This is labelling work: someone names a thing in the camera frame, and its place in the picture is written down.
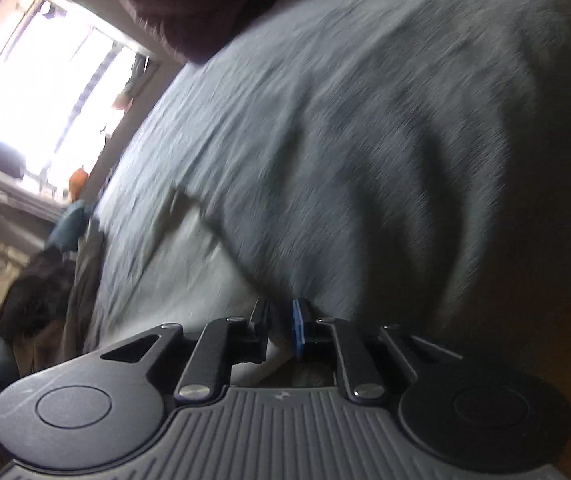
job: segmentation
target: clothing pile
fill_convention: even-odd
[[[100,283],[104,247],[96,224],[89,228],[88,224],[85,204],[70,206],[46,248],[31,258],[8,290],[0,308],[0,393],[22,377],[81,354]],[[98,242],[75,257],[79,238],[86,231],[86,240],[92,232],[92,240]]]

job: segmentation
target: circular button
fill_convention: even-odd
[[[385,395],[385,388],[380,384],[365,383],[355,388],[355,396],[360,399],[374,400]]]
[[[454,410],[465,421],[481,428],[507,428],[527,415],[527,404],[505,388],[475,386],[458,394]]]
[[[188,384],[178,391],[179,396],[187,400],[204,400],[212,393],[211,389],[203,384]]]
[[[54,428],[76,430],[105,418],[112,409],[110,397],[90,386],[66,386],[45,394],[36,405],[41,420]]]

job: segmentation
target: gray blanket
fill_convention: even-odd
[[[284,316],[518,356],[571,295],[571,0],[284,0],[187,66],[101,209],[94,337],[181,192]]]

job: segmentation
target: blue clip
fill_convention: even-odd
[[[301,313],[301,304],[299,301],[300,300],[294,300],[292,302],[292,321],[296,358],[300,361],[303,358],[303,351],[305,350],[305,328],[303,314]]]

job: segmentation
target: gray bedsheet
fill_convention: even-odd
[[[571,0],[284,0],[187,66],[101,205],[94,340],[184,192],[283,315],[518,356],[571,295]]]

